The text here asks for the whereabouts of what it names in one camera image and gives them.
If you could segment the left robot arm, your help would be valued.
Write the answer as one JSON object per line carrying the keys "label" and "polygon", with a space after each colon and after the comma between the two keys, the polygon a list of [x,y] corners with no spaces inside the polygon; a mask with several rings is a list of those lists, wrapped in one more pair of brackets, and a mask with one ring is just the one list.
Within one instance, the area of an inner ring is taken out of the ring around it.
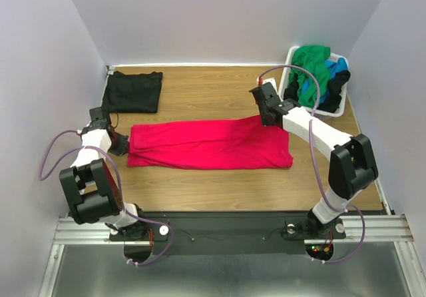
{"label": "left robot arm", "polygon": [[115,131],[106,109],[93,108],[89,114],[81,131],[82,149],[71,167],[59,173],[69,214],[77,224],[102,222],[126,240],[141,240],[148,234],[148,223],[139,218],[143,211],[123,200],[107,165],[108,154],[128,153],[128,136]]}

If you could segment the pink t shirt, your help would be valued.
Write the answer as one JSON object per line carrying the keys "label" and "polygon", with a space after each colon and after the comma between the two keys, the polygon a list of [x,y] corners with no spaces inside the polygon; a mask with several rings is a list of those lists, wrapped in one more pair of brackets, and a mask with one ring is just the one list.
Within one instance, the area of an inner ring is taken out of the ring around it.
{"label": "pink t shirt", "polygon": [[260,116],[134,125],[129,167],[188,170],[290,168],[289,134]]}

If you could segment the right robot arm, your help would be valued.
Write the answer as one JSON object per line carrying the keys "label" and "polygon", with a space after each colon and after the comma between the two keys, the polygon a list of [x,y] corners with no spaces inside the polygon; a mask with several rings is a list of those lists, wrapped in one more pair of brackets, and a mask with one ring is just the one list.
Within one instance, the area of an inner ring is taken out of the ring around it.
{"label": "right robot arm", "polygon": [[363,134],[352,136],[316,117],[297,102],[282,100],[271,82],[252,90],[262,124],[278,126],[309,143],[311,157],[318,150],[329,161],[329,188],[320,188],[321,199],[308,212],[306,229],[321,237],[346,210],[350,202],[378,175],[371,141]]}

